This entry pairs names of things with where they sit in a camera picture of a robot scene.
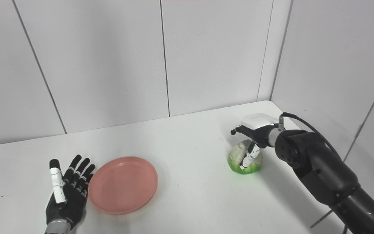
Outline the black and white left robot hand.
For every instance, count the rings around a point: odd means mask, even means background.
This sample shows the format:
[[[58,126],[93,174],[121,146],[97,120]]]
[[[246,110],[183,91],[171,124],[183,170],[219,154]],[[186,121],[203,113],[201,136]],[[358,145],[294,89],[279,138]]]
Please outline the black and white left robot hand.
[[[46,206],[46,234],[68,234],[82,220],[95,165],[77,155],[65,173],[58,159],[49,162],[53,192]]]

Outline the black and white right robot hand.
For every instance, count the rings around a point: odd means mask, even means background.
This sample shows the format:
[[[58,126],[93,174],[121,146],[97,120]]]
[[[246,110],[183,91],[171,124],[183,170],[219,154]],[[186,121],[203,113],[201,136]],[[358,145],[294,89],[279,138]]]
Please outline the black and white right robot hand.
[[[241,124],[230,131],[231,135],[241,133],[250,140],[233,150],[229,164],[232,170],[240,174],[251,174],[260,170],[263,155],[261,150],[274,147],[279,133],[279,120],[264,113],[255,113],[242,118]]]

